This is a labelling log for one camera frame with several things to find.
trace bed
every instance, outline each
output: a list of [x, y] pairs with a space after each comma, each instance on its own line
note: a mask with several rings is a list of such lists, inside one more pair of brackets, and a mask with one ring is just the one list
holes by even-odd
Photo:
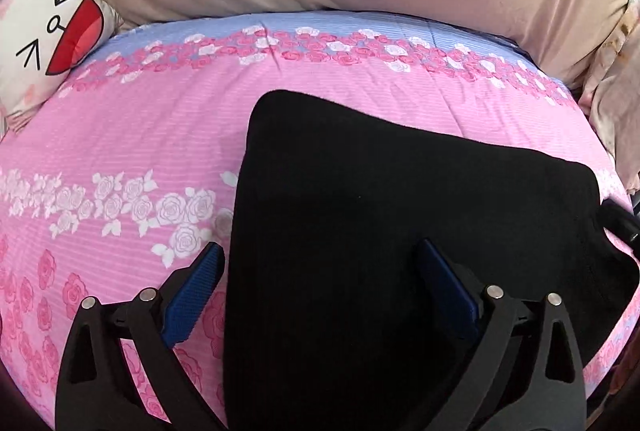
[[[388, 2], [300, 0], [263, 10], [335, 4], [392, 9]], [[400, 12], [430, 16], [414, 5]], [[600, 42], [624, 5], [607, 1], [607, 26], [601, 23], [604, 33], [595, 36]], [[0, 360], [51, 426], [60, 356], [83, 297], [117, 302], [159, 286], [207, 241], [228, 252], [249, 115], [270, 90], [305, 92], [405, 126], [580, 162], [596, 175], [602, 199], [630, 206], [614, 162], [558, 79], [574, 84], [594, 42], [561, 54], [554, 50], [567, 36], [519, 37], [530, 28], [491, 28], [460, 14], [434, 16], [495, 34], [382, 12], [147, 23], [177, 20], [172, 6], [163, 17], [130, 10], [134, 28], [75, 68], [30, 124], [0, 144]], [[578, 32], [561, 23], [554, 32]], [[518, 44], [497, 34], [513, 34]], [[473, 183], [473, 170], [469, 175], [463, 186]], [[639, 303], [636, 291], [585, 365], [587, 397], [625, 347]], [[223, 278], [190, 339], [175, 348], [222, 418], [224, 314]], [[134, 347], [123, 348], [147, 410], [164, 417]]]

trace white rose pattern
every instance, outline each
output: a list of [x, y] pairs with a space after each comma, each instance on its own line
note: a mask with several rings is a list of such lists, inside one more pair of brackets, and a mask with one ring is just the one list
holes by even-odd
[[252, 26], [244, 27], [244, 29], [242, 29], [242, 32], [244, 34], [255, 34], [256, 32], [262, 29], [264, 29], [263, 25], [252, 25]]
[[[235, 188], [238, 183], [237, 172], [225, 171], [219, 177], [223, 188]], [[90, 193], [82, 185], [63, 185], [62, 173], [36, 173], [27, 180], [18, 169], [5, 173], [0, 168], [0, 199], [9, 203], [10, 216], [21, 217], [26, 212], [31, 218], [52, 218], [52, 239], [74, 234], [81, 223], [90, 223], [91, 219], [102, 219], [102, 236], [111, 237], [130, 231], [132, 223], [137, 225], [139, 237], [148, 236], [150, 229], [166, 227], [168, 241], [155, 243], [150, 251], [167, 268], [175, 259], [194, 256], [208, 241], [223, 243], [231, 235], [233, 211], [217, 209], [212, 190], [187, 187], [183, 195], [170, 192], [154, 198], [158, 184], [152, 169], [142, 177], [126, 180], [124, 172], [95, 173], [92, 183]]]
[[346, 45], [341, 41], [330, 41], [326, 44], [334, 52], [350, 52], [351, 45]]
[[185, 43], [198, 43], [204, 39], [204, 34], [191, 34], [191, 36], [187, 36], [184, 38]]
[[91, 200], [86, 199], [80, 204], [80, 207], [78, 207], [78, 220], [86, 220], [91, 216], [93, 211], [94, 203]]
[[411, 67], [402, 61], [385, 61], [385, 65], [391, 68], [394, 72], [410, 72]]
[[238, 59], [242, 66], [248, 66], [248, 65], [251, 65], [252, 63], [259, 63], [260, 61], [263, 61], [264, 59], [266, 59], [266, 57], [267, 57], [266, 54], [262, 52], [258, 52], [257, 54], [251, 54], [250, 56], [243, 56]]
[[495, 72], [495, 65], [493, 63], [491, 63], [491, 61], [487, 61], [485, 59], [480, 61], [480, 64], [486, 68], [488, 71], [490, 71], [491, 73]]
[[411, 36], [409, 38], [409, 43], [411, 43], [414, 46], [422, 45], [425, 48], [431, 48], [431, 45], [429, 44], [429, 42], [424, 40], [424, 39], [422, 39], [419, 36]]
[[270, 45], [277, 45], [279, 42], [280, 42], [280, 40], [278, 40], [275, 37], [271, 37], [271, 36], [259, 37], [255, 41], [255, 47], [256, 48], [267, 48]]
[[375, 39], [377, 36], [380, 36], [379, 32], [375, 30], [371, 30], [370, 28], [361, 28], [359, 31], [364, 37], [367, 39]]
[[178, 193], [167, 193], [156, 204], [156, 217], [160, 225], [174, 225], [184, 219], [187, 202]]
[[213, 214], [216, 194], [213, 191], [205, 191], [204, 189], [196, 193], [193, 188], [185, 189], [185, 194], [190, 198], [186, 208], [186, 219], [191, 223], [208, 220]]
[[392, 56], [406, 56], [407, 52], [404, 48], [397, 45], [385, 45], [385, 52]]
[[137, 79], [138, 77], [140, 77], [140, 75], [142, 75], [142, 70], [136, 70], [134, 72], [129, 72], [128, 74], [124, 74], [122, 76], [122, 79], [120, 80], [121, 83], [130, 83], [132, 81], [134, 81], [135, 79]]
[[198, 55], [206, 56], [210, 54], [215, 54], [219, 49], [220, 47], [214, 44], [204, 45], [204, 46], [201, 46], [200, 49], [198, 50]]
[[200, 229], [191, 223], [181, 223], [169, 238], [175, 257], [188, 257], [202, 246]]
[[460, 52], [462, 52], [465, 55], [468, 54], [469, 52], [471, 52], [471, 49], [468, 46], [463, 45], [462, 43], [456, 43], [454, 45], [454, 48], [456, 50], [460, 50]]
[[504, 88], [504, 83], [500, 81], [497, 77], [490, 77], [489, 82], [494, 85], [496, 88]]
[[311, 26], [299, 26], [296, 29], [296, 34], [309, 34], [310, 36], [317, 36], [320, 34], [320, 31]]

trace blue clamp pad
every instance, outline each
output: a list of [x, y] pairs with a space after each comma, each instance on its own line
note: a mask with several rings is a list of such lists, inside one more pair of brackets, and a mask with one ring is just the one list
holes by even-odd
[[164, 309], [162, 340], [168, 348], [187, 340], [224, 270], [222, 247], [209, 244], [193, 262], [189, 277]]
[[416, 262], [422, 280], [447, 326], [456, 337], [475, 343], [480, 336], [480, 309], [449, 262], [428, 239], [418, 244]]

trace metal rivet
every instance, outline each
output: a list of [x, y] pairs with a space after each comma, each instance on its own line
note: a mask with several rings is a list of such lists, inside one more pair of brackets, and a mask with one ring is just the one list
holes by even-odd
[[486, 288], [486, 293], [489, 297], [492, 297], [493, 299], [500, 299], [502, 296], [504, 296], [504, 290], [502, 290], [497, 285], [489, 285]]
[[85, 297], [80, 304], [82, 305], [82, 308], [89, 310], [89, 308], [93, 308], [95, 305], [95, 297]]
[[552, 292], [548, 296], [546, 296], [546, 300], [551, 303], [553, 306], [559, 306], [562, 303], [562, 298], [559, 294]]
[[142, 301], [153, 301], [155, 298], [156, 298], [155, 288], [145, 288], [142, 292], [140, 292], [140, 299]]

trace red cartoon mouth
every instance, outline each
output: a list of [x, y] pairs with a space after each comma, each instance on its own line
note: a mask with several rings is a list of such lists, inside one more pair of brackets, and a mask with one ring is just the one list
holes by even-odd
[[47, 68], [48, 76], [70, 70], [86, 56], [100, 39], [104, 17], [93, 0], [82, 0], [54, 50]]

